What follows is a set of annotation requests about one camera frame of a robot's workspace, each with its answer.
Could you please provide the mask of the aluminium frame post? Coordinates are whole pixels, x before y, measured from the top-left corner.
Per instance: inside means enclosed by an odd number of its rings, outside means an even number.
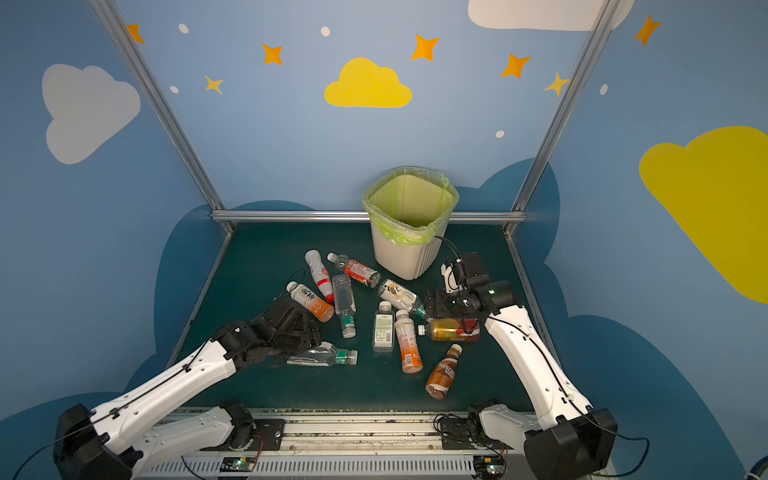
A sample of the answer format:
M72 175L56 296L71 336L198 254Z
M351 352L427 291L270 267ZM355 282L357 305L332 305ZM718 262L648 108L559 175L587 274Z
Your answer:
M114 1L104 0L90 0L89 3L137 80L181 160L208 203L212 214L224 210L225 206L220 195L172 111L156 77L141 53L138 43L130 34L117 5Z
M623 4L624 1L619 0L604 1L598 11L595 23L571 72L571 79L560 96L542 143L516 195L511 208L511 218L504 224L504 234L508 240L512 239L516 227L526 220L528 204L555 152L560 137L566 129L579 97L613 30L613 22L619 17L619 10Z

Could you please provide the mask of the left controller board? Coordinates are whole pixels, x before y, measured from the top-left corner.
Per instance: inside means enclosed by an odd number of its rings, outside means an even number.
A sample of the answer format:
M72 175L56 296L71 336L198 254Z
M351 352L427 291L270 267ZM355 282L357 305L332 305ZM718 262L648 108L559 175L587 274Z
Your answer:
M225 457L220 465L219 472L250 474L254 471L258 459L256 457Z

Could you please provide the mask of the white label green cap bottle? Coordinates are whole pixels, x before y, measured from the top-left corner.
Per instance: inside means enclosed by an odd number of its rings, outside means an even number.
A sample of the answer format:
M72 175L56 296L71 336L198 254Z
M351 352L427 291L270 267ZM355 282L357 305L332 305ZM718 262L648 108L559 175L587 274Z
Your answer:
M421 319L427 318L427 313L421 299L411 290L387 279L378 287L378 294L384 301L388 301L398 310L407 310Z

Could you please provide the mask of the white waste bin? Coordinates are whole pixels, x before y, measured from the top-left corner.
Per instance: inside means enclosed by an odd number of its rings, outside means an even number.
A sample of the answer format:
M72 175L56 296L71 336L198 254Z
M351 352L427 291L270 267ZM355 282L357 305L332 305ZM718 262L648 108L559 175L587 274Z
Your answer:
M404 280L414 280L436 260L448 223L440 218L406 215L403 219L371 216L376 261Z

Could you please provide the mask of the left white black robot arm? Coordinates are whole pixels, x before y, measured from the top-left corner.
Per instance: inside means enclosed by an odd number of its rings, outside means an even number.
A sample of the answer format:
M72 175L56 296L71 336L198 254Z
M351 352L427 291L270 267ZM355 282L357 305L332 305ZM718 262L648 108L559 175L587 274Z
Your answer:
M162 421L214 384L268 358L284 362L320 342L314 317L278 297L256 318L219 327L190 355L128 393L92 409L77 404L66 410L58 419L54 464L64 479L134 479L196 450L245 450L261 436L237 402L185 421Z

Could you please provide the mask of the yellow red tea bottle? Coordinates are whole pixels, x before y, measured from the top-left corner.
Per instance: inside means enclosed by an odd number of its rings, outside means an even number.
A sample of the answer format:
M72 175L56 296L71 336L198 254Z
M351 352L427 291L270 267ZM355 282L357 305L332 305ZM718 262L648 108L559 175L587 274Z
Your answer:
M440 342L471 342L479 339L481 330L475 319L429 319L417 327L419 336Z

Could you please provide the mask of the clear bottle green white label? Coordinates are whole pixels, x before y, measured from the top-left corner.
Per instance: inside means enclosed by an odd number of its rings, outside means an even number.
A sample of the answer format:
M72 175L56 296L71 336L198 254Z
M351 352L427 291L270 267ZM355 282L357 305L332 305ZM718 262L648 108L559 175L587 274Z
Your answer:
M372 348L375 353L388 353L394 349L393 306L389 301L382 300L374 317Z

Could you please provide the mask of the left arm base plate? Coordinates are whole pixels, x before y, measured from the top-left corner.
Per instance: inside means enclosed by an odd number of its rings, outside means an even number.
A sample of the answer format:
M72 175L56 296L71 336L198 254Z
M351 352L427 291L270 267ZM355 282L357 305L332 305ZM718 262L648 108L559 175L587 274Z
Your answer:
M277 418L256 418L236 425L225 441L203 451L259 452L281 447L286 422Z

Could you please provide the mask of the left aluminium frame post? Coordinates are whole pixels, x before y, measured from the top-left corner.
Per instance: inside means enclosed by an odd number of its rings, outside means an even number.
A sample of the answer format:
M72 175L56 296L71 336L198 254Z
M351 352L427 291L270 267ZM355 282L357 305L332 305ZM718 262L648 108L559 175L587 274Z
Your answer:
M137 80L181 160L208 203L212 214L224 210L225 206L220 195L172 111L156 77L141 53L138 43L130 34L117 5L114 1L104 0L90 0L89 3Z

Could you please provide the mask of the white bottle red cap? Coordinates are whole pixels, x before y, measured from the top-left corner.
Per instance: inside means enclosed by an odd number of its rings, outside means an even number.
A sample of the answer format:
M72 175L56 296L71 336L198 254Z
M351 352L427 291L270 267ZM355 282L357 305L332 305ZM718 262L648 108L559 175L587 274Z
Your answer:
M305 253L304 258L319 292L327 303L333 304L335 297L333 294L331 277L323 264L319 251L315 249L308 250Z

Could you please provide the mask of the horizontal aluminium frame bar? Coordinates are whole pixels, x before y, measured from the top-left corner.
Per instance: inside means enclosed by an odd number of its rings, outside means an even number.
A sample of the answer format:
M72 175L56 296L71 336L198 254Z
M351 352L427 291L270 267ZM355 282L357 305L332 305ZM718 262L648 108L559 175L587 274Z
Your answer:
M323 222L363 223L370 220L365 211L281 211L281 210L213 210L211 217L217 222L260 223L260 222ZM522 223L526 220L523 212L456 212L449 217L452 223Z

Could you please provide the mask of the clear bottle red label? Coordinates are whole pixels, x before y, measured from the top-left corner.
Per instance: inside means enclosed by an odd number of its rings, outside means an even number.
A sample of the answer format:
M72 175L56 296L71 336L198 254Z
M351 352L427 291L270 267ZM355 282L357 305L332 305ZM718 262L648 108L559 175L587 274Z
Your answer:
M351 259L347 255L329 252L327 254L327 260L330 261L337 270L369 288L376 288L380 283L381 274L379 271L357 260Z

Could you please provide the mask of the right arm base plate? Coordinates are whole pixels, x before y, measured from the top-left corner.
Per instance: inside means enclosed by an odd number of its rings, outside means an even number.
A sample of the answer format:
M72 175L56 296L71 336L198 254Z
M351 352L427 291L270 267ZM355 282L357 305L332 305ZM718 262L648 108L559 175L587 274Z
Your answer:
M466 417L451 413L438 414L432 422L444 450L505 450L506 444L481 433Z

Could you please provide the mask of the right aluminium frame post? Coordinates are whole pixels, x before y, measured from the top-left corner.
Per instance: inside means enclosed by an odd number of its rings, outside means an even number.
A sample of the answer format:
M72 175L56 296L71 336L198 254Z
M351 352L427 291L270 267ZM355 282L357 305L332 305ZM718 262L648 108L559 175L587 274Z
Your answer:
M566 129L579 97L613 30L613 22L619 17L619 10L623 4L624 1L619 0L604 1L598 11L595 23L571 72L571 79L560 96L542 143L516 195L511 208L511 218L504 224L504 234L508 240L512 239L516 227L526 220L528 204L555 152L560 137Z

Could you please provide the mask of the right controller board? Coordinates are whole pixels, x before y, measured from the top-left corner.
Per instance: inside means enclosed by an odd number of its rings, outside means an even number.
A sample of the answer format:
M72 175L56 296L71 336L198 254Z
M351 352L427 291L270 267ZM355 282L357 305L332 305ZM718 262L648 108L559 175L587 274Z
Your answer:
M474 456L472 465L477 478L500 478L507 470L506 461L501 456Z

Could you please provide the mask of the green plastic bin liner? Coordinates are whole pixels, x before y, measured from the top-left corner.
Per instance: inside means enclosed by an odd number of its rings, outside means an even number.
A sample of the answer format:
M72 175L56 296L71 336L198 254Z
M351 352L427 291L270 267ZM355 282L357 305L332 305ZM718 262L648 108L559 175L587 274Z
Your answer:
M429 243L447 224L460 194L442 172L397 167L362 195L374 230L396 245Z

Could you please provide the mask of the white orange gradient bottle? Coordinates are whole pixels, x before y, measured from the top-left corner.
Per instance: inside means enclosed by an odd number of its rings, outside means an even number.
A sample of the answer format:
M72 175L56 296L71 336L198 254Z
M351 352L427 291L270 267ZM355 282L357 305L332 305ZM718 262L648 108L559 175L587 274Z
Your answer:
M408 311L397 311L394 327L400 348L402 371L406 374L420 372L423 362L418 349L415 324Z

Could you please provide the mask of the brown coffee bottle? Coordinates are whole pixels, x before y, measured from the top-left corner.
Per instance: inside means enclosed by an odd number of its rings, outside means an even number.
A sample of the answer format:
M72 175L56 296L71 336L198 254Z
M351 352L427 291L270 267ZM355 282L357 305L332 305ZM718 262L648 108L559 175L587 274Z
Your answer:
M426 392L434 399L443 400L450 390L463 353L459 344L452 344L445 357L435 366L425 385Z

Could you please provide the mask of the controller board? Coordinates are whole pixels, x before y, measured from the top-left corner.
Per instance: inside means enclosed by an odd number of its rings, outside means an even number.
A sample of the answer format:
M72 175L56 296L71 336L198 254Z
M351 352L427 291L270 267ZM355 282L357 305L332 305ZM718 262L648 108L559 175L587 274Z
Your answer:
M474 456L472 465L477 478L500 478L507 470L506 461L501 456Z
M220 465L219 472L250 474L254 471L258 459L256 457L225 457Z

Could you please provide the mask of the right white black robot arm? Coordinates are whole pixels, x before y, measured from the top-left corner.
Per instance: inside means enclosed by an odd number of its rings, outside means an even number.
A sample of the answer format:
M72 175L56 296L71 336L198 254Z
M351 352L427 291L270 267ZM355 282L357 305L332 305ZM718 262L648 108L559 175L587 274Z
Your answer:
M618 425L606 409L596 410L570 382L543 344L527 309L508 283L426 295L430 319L475 320L502 348L530 398L523 414L487 401L472 406L467 433L476 445L501 443L524 455L537 479L579 479L604 469Z

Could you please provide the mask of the crushed clear bottle green cap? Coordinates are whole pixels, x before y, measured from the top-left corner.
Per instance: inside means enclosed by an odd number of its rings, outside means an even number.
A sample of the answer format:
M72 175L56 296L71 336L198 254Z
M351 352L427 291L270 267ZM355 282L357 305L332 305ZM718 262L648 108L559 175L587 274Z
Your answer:
M355 366L358 351L334 346L322 341L319 345L286 359L286 364L307 367L330 367L335 365Z

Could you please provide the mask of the white orange label bottle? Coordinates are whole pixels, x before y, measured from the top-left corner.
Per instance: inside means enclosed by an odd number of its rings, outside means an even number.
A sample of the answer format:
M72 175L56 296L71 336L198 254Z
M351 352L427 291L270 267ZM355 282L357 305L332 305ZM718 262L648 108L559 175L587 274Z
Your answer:
M327 323L335 313L334 307L315 294L309 287L296 281L286 285L289 296L314 315L320 322Z

